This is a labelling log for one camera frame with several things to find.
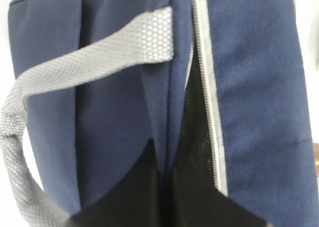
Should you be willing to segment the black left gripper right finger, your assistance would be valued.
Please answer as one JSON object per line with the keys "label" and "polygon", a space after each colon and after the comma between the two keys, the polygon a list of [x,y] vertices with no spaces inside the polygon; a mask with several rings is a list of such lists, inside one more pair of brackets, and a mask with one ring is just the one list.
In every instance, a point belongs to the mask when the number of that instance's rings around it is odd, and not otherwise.
{"label": "black left gripper right finger", "polygon": [[163,210],[165,227],[267,227],[268,222],[220,193],[188,160],[177,160]]}

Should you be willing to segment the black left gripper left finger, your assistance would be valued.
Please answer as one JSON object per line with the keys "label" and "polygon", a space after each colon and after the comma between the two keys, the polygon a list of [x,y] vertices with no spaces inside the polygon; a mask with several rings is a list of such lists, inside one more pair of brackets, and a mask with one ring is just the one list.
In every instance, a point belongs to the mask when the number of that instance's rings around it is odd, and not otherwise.
{"label": "black left gripper left finger", "polygon": [[106,195],[65,222],[66,227],[159,227],[158,169],[150,139],[131,170]]}

